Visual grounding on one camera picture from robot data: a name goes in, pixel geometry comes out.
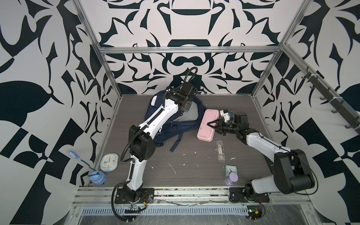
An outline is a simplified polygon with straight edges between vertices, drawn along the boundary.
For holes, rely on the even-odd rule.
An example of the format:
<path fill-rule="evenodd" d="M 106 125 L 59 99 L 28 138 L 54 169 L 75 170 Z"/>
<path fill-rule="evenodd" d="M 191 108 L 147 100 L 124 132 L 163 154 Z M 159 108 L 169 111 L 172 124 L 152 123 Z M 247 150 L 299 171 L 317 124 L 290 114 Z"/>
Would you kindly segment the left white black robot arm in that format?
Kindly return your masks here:
<path fill-rule="evenodd" d="M 166 140 L 178 137 L 170 149 L 173 152 L 185 132 L 199 129 L 206 107 L 196 96 L 197 92 L 197 88 L 189 82 L 183 82 L 176 88 L 167 87 L 153 96 L 145 121 L 130 127 L 128 144 L 120 156 L 122 164 L 130 163 L 123 185 L 129 202 L 140 199 L 145 166 L 156 148 Z"/>

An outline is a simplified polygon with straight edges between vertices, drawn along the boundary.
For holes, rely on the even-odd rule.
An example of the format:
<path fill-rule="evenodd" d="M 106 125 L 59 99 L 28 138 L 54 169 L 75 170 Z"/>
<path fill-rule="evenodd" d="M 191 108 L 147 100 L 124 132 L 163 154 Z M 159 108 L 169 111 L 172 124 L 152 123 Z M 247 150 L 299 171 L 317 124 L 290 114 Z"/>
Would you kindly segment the pink pencil case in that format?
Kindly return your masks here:
<path fill-rule="evenodd" d="M 217 120 L 219 119 L 219 110 L 207 109 L 202 118 L 197 138 L 201 141 L 210 142 L 213 140 L 215 129 L 213 126 L 216 125 Z"/>

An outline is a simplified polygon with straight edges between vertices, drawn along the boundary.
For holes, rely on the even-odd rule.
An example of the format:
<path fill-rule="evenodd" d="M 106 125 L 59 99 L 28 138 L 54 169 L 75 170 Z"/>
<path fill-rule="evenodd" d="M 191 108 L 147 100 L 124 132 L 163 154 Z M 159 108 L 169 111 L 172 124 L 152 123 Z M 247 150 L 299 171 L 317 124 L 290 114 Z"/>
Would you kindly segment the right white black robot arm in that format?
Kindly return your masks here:
<path fill-rule="evenodd" d="M 317 176 L 308 164 L 305 152 L 300 149 L 292 150 L 266 138 L 249 126 L 248 117 L 244 112 L 233 114 L 229 120 L 218 112 L 215 116 L 204 116 L 202 124 L 210 128 L 212 133 L 223 136 L 236 135 L 243 144 L 254 148 L 273 162 L 273 175 L 249 181 L 244 187 L 244 195 L 303 195 L 305 190 L 318 190 Z"/>

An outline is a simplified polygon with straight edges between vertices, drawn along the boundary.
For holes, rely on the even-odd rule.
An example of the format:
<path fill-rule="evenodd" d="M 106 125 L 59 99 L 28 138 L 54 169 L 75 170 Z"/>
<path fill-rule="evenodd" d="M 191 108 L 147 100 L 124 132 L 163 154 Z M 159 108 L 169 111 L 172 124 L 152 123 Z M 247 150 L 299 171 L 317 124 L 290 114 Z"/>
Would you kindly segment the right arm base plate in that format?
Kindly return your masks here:
<path fill-rule="evenodd" d="M 232 203 L 269 203 L 268 194 L 250 194 L 244 187 L 230 187 L 229 201 Z"/>

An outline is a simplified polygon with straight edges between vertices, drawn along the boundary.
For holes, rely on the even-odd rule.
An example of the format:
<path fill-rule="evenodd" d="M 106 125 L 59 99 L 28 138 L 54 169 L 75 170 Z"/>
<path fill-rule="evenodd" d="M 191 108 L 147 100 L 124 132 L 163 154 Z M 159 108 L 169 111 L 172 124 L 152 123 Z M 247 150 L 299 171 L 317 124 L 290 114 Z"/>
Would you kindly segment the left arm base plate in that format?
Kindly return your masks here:
<path fill-rule="evenodd" d="M 152 203 L 154 200 L 155 189 L 153 188 L 141 188 L 140 190 L 132 191 L 123 188 L 119 188 L 115 194 L 115 204 L 126 203 Z"/>

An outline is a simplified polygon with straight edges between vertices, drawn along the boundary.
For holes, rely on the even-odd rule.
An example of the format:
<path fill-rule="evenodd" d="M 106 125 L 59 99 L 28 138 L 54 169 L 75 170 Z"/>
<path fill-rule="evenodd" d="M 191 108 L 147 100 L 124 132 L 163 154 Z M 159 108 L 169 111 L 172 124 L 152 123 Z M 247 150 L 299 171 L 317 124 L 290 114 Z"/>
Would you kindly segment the navy blue school backpack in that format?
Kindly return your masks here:
<path fill-rule="evenodd" d="M 164 103 L 164 97 L 168 97 L 169 92 L 160 91 L 155 94 L 149 102 L 145 119 L 149 119 L 156 110 Z M 202 101 L 194 96 L 192 104 L 188 112 L 178 110 L 163 125 L 161 130 L 150 140 L 149 137 L 140 137 L 140 153 L 145 158 L 149 158 L 155 151 L 156 147 L 160 147 L 168 139 L 177 136 L 178 139 L 173 144 L 170 152 L 174 152 L 182 140 L 183 134 L 192 130 L 198 130 L 203 119 L 206 107 Z"/>

